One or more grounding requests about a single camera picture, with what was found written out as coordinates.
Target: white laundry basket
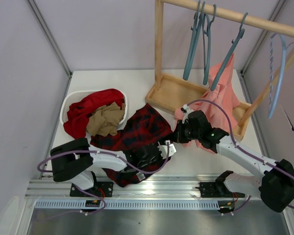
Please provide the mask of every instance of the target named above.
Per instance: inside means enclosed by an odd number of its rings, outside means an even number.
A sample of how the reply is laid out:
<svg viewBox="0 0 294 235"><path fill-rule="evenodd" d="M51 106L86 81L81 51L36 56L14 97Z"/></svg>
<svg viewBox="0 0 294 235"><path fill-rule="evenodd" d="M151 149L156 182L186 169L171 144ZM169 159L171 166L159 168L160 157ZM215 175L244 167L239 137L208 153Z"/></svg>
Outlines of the white laundry basket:
<svg viewBox="0 0 294 235"><path fill-rule="evenodd" d="M83 98L90 95L91 93L99 92L99 91L77 91L72 92L69 94L63 101L61 112L60 112L60 122L63 125L65 122L68 121L68 110L70 109L70 105L76 102L80 102ZM127 110L128 110L128 103L127 103L127 97L124 92L120 91L124 96L124 103L125 103L125 113L123 119L120 121L119 125L117 126L117 129L120 130L123 127L123 123L127 116Z"/></svg>

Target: clothing tag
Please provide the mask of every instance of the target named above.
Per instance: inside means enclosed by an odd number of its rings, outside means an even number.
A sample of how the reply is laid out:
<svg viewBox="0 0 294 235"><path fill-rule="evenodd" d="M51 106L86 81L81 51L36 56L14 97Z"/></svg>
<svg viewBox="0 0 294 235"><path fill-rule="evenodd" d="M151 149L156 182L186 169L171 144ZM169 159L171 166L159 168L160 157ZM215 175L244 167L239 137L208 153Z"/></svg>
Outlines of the clothing tag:
<svg viewBox="0 0 294 235"><path fill-rule="evenodd" d="M145 175L141 172L138 172L136 175L137 175L137 178L139 179L139 181L142 181L146 178Z"/></svg>

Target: white table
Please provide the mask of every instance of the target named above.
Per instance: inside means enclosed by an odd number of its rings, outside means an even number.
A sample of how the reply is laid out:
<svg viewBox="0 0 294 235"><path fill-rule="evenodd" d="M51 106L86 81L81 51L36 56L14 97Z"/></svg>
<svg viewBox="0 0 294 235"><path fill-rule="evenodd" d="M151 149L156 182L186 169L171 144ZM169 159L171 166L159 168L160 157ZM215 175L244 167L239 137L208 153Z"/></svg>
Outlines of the white table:
<svg viewBox="0 0 294 235"><path fill-rule="evenodd" d="M166 70L173 75L182 77L183 70ZM203 70L192 70L189 81L202 84ZM75 71L70 83L68 94L82 90L104 90L108 88L120 89L128 98L128 118L136 110L145 105L145 96L154 83L154 70L107 70L107 71ZM243 91L236 71L233 71L233 90L239 100L244 100ZM174 127L173 116L161 110L158 112ZM68 135L59 123L53 147L57 147L73 138ZM261 152L254 127L251 120L245 133L242 143L254 151ZM195 143L189 148L184 148L180 144L175 144L177 153L171 158L167 165L154 176L200 176L206 174L221 174L226 170L232 170L238 174L249 174L247 170L233 162L232 160L219 154L211 154L201 148L197 148ZM105 176L102 169L95 172L97 176Z"/></svg>

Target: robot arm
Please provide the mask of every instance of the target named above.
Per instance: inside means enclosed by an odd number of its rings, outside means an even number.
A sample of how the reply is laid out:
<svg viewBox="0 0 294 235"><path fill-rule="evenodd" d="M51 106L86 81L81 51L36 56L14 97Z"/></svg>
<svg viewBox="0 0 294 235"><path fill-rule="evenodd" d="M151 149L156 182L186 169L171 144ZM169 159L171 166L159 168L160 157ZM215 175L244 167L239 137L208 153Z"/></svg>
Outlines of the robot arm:
<svg viewBox="0 0 294 235"><path fill-rule="evenodd" d="M282 212L292 202L294 199L293 180L239 150L227 132L220 128L212 128L202 111L193 111L188 106L184 106L182 111L185 111L184 119L178 121L175 131L168 135L166 140L177 143L198 140L203 147L230 158L253 175L242 176L232 171L224 172L216 179L217 190L221 195L228 190L259 197L275 212ZM284 159L277 162L252 151L243 144L240 144L240 148L294 176L294 168L290 162ZM51 150L50 155L53 156L72 150L89 150L87 139L75 140L54 148ZM53 180L56 182L70 181L81 189L86 190L92 188L96 181L91 173L93 167L132 172L134 170L128 167L120 158L126 159L138 168L143 168L165 158L168 148L166 145L154 143L136 150L135 153L114 152L93 146L91 146L90 150L95 150L97 153L82 153L79 154L79 158L75 154L66 154L61 158L51 160ZM169 145L169 156L172 156L175 152L176 149L171 143Z"/></svg>
<svg viewBox="0 0 294 235"><path fill-rule="evenodd" d="M193 111L188 106L183 106L182 111L185 117L178 121L170 140L179 143L198 140L203 147L230 158L254 175L242 176L232 171L224 172L216 179L220 193L226 188L230 192L241 192L261 198L276 212L282 212L294 199L293 180L239 150L227 132L212 128L202 111ZM241 143L240 148L294 176L294 168L290 162L267 158Z"/></svg>
<svg viewBox="0 0 294 235"><path fill-rule="evenodd" d="M86 152L78 153L79 150L86 150ZM69 181L82 190L87 190L93 188L96 182L96 177L92 173L95 168L107 168L124 173L133 172L134 170L128 167L122 159L138 168L143 168L167 156L171 157L176 152L176 149L173 143L166 142L165 145L160 143L149 144L137 149L135 153L131 151L109 151L92 145L89 146L87 139L82 138L52 149L50 155L54 156L70 151L77 152L77 154L65 154L51 160L53 180L55 182Z"/></svg>

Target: clothes hanger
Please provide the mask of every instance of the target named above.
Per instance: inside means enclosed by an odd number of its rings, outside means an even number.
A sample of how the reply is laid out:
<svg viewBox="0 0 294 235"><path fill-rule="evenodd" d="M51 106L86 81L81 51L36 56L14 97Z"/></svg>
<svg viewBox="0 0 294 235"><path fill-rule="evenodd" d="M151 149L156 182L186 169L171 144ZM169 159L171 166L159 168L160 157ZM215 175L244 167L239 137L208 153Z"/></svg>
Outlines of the clothes hanger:
<svg viewBox="0 0 294 235"><path fill-rule="evenodd" d="M247 15L248 15L248 12L245 13L245 15L243 17L243 20L241 22L240 31L239 31L236 39L235 40L232 40L232 46L231 46L229 52L227 53L227 55L226 55L226 57L225 57L222 65L221 65L221 67L220 67L220 69L219 69L219 71L218 71L218 73L217 73L217 75L216 75L216 77L215 77L215 79L214 79L211 87L210 87L210 90L212 90L212 91L215 90L215 88L216 88L216 86L217 86L217 84L219 82L219 79L220 79L220 77L221 77L221 75L222 75L222 73L223 73L223 71L224 71L227 63L229 62L229 60L231 58L232 53L234 52L237 44L239 43L240 39L244 35L245 29L243 28L243 25L244 25L244 22L245 22L245 19L246 19Z"/></svg>
<svg viewBox="0 0 294 235"><path fill-rule="evenodd" d="M211 54L211 24L215 20L217 13L217 5L214 4L214 15L210 21L209 16L205 14L207 20L207 29L204 31L205 21L202 23L202 39L204 46L204 80L203 84L206 85L208 82L209 68L210 68L210 54ZM205 48L205 35L208 37L208 48L207 48L207 60L206 60L206 48Z"/></svg>
<svg viewBox="0 0 294 235"><path fill-rule="evenodd" d="M204 15L205 15L203 13L203 10L205 8L205 2L203 2L203 4L202 4L201 13L198 17L199 8L200 8L200 1L198 1L197 11L195 12L195 15L194 15L193 27L191 27L191 30L193 32L192 32L192 37L191 37L190 49L189 49L189 52L187 55L187 60L186 60L186 64L185 64L185 68L184 68L184 72L183 72L183 79L184 80L188 80L188 77L189 77L191 69L192 69L192 64L193 64L193 60L194 60L194 56L195 56L195 52L196 52L196 47L197 47L198 39L199 39L199 35L200 35L200 29L202 26Z"/></svg>
<svg viewBox="0 0 294 235"><path fill-rule="evenodd" d="M273 90L273 38L275 37L276 33L272 34L270 37L270 92L269 92L269 115L268 118L271 118L273 112L275 110L276 104L278 102L280 89L283 81L284 69L285 69L285 61L286 61L286 50L289 46L286 46L285 37L284 35L279 34L281 43L282 43L282 56L281 56L281 65L280 65L280 73L278 78L278 83L276 85L276 90L274 94L274 98L272 101L272 90Z"/></svg>

